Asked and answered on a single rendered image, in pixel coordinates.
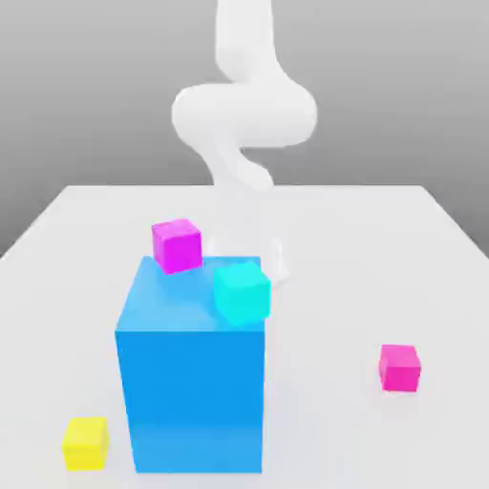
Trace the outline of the small yellow cube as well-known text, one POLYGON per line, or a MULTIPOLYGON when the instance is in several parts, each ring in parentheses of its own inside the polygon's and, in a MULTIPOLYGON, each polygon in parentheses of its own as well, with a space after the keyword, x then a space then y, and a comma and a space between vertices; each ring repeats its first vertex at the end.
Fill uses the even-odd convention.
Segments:
POLYGON ((109 448, 105 417, 71 418, 62 439, 61 449, 68 471, 102 470, 109 448))

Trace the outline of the small cyan cube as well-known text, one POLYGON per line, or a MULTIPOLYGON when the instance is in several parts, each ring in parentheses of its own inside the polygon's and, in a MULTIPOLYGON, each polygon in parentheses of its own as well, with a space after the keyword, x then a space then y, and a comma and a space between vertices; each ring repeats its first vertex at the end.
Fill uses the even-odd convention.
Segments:
POLYGON ((251 261, 218 267, 214 298, 216 309, 230 326, 257 324, 270 314, 271 282, 251 261))

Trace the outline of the large blue box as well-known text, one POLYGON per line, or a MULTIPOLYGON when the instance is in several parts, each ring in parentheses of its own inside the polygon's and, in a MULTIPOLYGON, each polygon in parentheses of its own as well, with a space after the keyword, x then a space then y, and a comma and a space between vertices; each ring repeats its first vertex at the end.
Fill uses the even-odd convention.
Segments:
POLYGON ((115 330, 138 473, 261 472, 265 325, 228 326, 213 297, 215 269, 245 261, 141 259, 115 330))

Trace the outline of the small magenta cube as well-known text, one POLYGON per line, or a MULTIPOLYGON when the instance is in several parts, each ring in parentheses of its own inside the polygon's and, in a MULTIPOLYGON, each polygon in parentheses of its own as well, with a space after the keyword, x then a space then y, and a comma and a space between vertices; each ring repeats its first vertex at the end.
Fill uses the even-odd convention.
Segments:
POLYGON ((187 219, 151 226, 153 255, 167 275, 202 266, 202 234, 187 219))

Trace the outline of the small pink cube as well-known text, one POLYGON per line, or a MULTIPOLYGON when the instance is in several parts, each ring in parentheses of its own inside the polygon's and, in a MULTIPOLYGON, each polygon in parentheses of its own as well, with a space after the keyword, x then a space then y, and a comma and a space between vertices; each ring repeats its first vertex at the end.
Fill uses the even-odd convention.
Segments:
POLYGON ((383 345, 378 363, 384 391, 415 393, 421 375, 416 348, 411 345, 383 345))

